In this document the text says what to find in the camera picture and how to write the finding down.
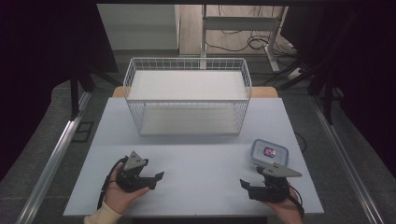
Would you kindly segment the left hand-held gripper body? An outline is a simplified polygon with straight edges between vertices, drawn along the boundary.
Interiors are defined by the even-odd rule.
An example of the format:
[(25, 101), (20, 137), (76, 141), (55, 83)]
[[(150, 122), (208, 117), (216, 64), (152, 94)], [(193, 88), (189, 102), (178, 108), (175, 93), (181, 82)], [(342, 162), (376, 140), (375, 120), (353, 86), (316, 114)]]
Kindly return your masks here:
[(149, 183), (149, 181), (141, 181), (140, 173), (148, 164), (148, 160), (142, 159), (135, 151), (129, 157), (125, 157), (122, 161), (122, 167), (116, 177), (116, 183), (126, 192), (134, 192), (140, 183)]

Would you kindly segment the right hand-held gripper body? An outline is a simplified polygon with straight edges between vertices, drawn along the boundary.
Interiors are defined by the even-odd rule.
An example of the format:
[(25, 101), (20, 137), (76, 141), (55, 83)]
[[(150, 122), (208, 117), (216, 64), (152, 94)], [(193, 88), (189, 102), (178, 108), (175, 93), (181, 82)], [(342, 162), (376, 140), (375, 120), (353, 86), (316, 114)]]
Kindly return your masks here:
[(259, 190), (265, 194), (265, 199), (258, 201), (269, 203), (283, 202), (290, 194), (287, 178), (302, 176), (300, 172), (277, 163), (269, 166), (258, 166), (256, 171), (264, 177), (264, 187)]

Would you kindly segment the person's right hand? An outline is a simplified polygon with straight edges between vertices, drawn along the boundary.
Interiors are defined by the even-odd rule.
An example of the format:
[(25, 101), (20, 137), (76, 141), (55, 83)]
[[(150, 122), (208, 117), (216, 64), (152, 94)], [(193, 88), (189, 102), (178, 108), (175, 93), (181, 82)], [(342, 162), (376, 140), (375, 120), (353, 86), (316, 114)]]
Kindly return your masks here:
[(298, 201), (298, 196), (293, 189), (290, 189), (290, 196), (292, 200), (287, 198), (281, 203), (264, 202), (264, 204), (274, 211), (283, 224), (304, 224), (298, 206), (294, 203), (294, 201)]

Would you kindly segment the person's left hand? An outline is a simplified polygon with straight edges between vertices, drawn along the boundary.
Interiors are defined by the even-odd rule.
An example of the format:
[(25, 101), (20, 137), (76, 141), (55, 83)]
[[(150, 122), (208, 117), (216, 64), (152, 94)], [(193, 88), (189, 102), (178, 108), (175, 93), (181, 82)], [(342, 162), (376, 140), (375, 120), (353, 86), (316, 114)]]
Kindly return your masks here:
[(122, 164), (119, 163), (112, 172), (104, 198), (105, 204), (120, 215), (128, 209), (133, 201), (149, 192), (149, 188), (139, 189), (134, 192), (126, 192), (122, 190), (116, 183), (116, 177), (121, 167)]

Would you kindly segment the clear container with blue lid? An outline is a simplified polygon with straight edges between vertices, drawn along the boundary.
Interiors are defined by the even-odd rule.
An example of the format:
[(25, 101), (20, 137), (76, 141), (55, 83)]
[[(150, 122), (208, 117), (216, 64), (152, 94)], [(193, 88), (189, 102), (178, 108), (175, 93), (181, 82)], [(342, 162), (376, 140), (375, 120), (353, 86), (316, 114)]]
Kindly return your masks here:
[(250, 158), (258, 166), (269, 166), (273, 163), (286, 166), (289, 160), (289, 151), (281, 145), (256, 139), (250, 148)]

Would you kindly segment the wooden table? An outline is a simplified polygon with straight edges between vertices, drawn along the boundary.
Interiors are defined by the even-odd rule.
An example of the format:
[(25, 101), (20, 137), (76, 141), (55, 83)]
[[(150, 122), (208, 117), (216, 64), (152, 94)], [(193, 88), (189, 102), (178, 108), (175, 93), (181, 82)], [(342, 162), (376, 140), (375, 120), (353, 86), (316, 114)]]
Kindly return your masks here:
[[(113, 92), (113, 97), (121, 98), (123, 96), (123, 87), (117, 87)], [(253, 87), (252, 98), (277, 98), (278, 93), (273, 87)]]

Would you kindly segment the black tripod stand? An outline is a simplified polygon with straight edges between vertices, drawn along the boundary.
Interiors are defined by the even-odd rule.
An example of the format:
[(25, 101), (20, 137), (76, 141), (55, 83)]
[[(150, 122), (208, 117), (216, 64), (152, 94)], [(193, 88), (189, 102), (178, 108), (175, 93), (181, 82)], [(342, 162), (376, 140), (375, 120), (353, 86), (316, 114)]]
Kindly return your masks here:
[[(302, 69), (302, 72), (291, 80), (282, 84), (276, 85), (276, 82), (289, 77), (294, 70)], [(322, 114), (326, 121), (333, 125), (332, 121), (332, 91), (333, 91), (333, 74), (330, 70), (328, 62), (323, 62), (313, 66), (307, 67), (301, 59), (296, 59), (293, 63), (286, 66), (283, 70), (275, 72), (275, 74), (262, 83), (263, 86), (272, 84), (276, 90), (283, 91), (291, 88), (292, 86), (310, 78), (310, 84), (307, 87), (309, 95), (318, 95), (320, 91), (324, 91), (322, 96)]]
[(98, 76), (115, 87), (121, 85), (121, 82), (116, 80), (109, 73), (101, 71), (93, 65), (84, 64), (82, 66), (74, 67), (70, 77), (71, 120), (75, 120), (78, 117), (79, 112), (82, 110), (82, 102), (79, 100), (80, 96), (78, 94), (78, 87), (81, 87), (87, 93), (91, 93), (95, 89), (95, 84), (91, 74)]

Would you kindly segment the white power strip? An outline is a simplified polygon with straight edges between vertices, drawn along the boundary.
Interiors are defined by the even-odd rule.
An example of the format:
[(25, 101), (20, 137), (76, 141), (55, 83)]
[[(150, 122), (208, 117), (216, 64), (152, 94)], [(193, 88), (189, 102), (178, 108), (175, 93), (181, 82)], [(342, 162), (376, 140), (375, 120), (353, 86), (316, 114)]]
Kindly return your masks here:
[(302, 70), (300, 67), (297, 67), (296, 69), (294, 69), (288, 76), (287, 79), (292, 80), (294, 78), (296, 78), (297, 76), (299, 76), (302, 73)]

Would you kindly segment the white cabinet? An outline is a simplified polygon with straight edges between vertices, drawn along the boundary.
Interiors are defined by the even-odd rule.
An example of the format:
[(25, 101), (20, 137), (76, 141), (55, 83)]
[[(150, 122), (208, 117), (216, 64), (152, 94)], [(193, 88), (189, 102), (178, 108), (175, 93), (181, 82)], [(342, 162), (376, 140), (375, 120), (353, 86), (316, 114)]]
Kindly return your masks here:
[(179, 5), (98, 4), (113, 50), (178, 49)]

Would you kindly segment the black curtain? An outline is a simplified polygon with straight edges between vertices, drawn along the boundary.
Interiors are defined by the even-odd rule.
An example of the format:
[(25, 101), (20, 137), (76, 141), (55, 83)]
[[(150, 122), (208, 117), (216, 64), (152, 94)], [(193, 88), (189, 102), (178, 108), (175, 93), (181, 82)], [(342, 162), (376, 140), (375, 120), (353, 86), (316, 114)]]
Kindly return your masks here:
[[(347, 7), (290, 7), (281, 35), (315, 66), (333, 49)], [(330, 62), (341, 107), (396, 175), (396, 3), (371, 1), (358, 11)]]
[(0, 180), (50, 105), (52, 90), (116, 73), (97, 0), (0, 0)]

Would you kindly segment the black floor bracket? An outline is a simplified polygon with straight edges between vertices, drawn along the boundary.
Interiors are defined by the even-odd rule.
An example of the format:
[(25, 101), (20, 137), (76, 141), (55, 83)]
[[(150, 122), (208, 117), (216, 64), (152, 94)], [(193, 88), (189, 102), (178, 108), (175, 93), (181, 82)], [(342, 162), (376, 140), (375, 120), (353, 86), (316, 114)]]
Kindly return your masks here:
[(92, 133), (93, 121), (83, 121), (78, 125), (75, 131), (72, 142), (73, 143), (87, 143)]

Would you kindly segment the metal floor rail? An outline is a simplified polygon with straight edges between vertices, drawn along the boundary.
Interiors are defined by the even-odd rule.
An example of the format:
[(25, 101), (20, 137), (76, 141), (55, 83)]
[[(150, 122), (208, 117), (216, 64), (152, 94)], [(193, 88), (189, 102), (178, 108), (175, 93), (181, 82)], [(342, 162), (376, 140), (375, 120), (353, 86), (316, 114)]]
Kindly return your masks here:
[(90, 93), (84, 91), (79, 98), (78, 112), (76, 117), (66, 123), (55, 148), (52, 150), (47, 164), (45, 165), (40, 177), (36, 181), (35, 187), (33, 188), (28, 200), (22, 208), (15, 224), (33, 223), (35, 216), (50, 188), (53, 178), (55, 177), (61, 165), (66, 150), (72, 141), (73, 135), (75, 134), (78, 125), (81, 122), (87, 103), (90, 101), (91, 96), (92, 95)]
[(381, 217), (370, 191), (364, 185), (355, 166), (347, 155), (346, 149), (342, 144), (336, 130), (326, 120), (323, 114), (324, 109), (320, 103), (319, 98), (317, 96), (312, 96), (310, 98), (310, 101), (316, 111), (319, 122), (321, 123), (324, 132), (326, 133), (331, 142), (332, 148), (346, 174), (346, 177), (354, 193), (357, 196), (361, 208), (364, 214), (367, 216), (367, 219), (371, 224), (385, 224), (384, 219)]

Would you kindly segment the white metal desk frame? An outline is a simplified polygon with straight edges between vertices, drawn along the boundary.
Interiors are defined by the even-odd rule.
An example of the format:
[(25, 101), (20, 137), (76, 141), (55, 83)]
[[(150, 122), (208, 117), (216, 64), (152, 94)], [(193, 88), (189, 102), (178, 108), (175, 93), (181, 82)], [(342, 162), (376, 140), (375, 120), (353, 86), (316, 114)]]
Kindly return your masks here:
[(275, 17), (221, 17), (208, 16), (207, 5), (202, 5), (202, 37), (200, 46), (200, 57), (206, 57), (206, 32), (207, 31), (264, 31), (269, 32), (268, 43), (264, 45), (268, 62), (275, 73), (280, 68), (274, 54), (274, 45), (279, 32), (285, 7), (281, 7)]

